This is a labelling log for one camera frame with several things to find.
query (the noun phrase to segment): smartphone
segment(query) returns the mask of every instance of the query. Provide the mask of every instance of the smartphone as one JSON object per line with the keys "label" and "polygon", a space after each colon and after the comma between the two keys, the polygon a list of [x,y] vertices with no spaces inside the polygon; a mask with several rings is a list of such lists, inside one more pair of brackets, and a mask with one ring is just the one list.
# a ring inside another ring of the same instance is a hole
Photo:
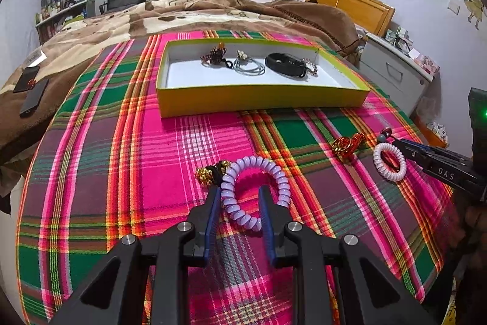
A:
{"label": "smartphone", "polygon": [[29,89],[29,80],[35,78],[40,69],[40,66],[30,66],[24,69],[20,75],[19,81],[14,87],[14,93],[27,91]]}
{"label": "smartphone", "polygon": [[27,97],[25,98],[22,109],[20,110],[20,117],[28,117],[32,115],[40,104],[40,99],[42,98],[49,79],[41,80],[36,84],[36,86],[29,91]]}

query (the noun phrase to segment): white drawer cabinet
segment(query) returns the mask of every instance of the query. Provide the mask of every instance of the white drawer cabinet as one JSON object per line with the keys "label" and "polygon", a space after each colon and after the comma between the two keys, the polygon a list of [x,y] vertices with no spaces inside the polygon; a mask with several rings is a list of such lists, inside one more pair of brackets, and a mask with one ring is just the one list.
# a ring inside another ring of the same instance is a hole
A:
{"label": "white drawer cabinet", "polygon": [[367,36],[359,71],[411,115],[433,77],[389,42],[373,34]]}

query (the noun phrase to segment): desk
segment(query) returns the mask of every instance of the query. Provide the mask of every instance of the desk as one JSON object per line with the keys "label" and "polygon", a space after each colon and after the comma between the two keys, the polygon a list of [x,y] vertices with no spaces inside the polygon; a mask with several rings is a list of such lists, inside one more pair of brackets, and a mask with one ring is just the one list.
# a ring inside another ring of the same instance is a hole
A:
{"label": "desk", "polygon": [[94,17],[94,0],[81,0],[36,24],[40,44],[44,44],[55,35],[58,22],[62,17],[68,15],[75,17],[79,14],[83,14],[85,18]]}

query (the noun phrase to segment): black wristband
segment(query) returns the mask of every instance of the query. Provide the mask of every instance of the black wristband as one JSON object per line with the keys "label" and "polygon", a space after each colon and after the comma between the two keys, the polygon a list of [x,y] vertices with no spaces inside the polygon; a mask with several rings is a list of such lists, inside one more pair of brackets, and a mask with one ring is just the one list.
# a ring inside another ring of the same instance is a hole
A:
{"label": "black wristband", "polygon": [[274,72],[292,77],[304,77],[306,75],[306,63],[289,54],[272,53],[265,58],[265,66]]}

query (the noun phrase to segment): brown blanket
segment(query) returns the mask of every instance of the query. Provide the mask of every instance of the brown blanket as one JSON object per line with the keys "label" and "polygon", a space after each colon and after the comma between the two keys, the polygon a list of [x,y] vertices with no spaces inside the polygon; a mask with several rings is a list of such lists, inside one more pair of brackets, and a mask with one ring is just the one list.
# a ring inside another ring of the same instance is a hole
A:
{"label": "brown blanket", "polygon": [[36,79],[50,81],[31,117],[19,117],[26,93],[12,92],[26,65],[0,90],[0,165],[41,139],[69,89],[103,48],[150,34],[195,30],[304,36],[335,51],[345,48],[344,56],[355,49],[358,39],[353,21],[341,10],[295,1],[262,5],[249,0],[152,0],[72,23],[41,47],[47,60],[40,64]]}

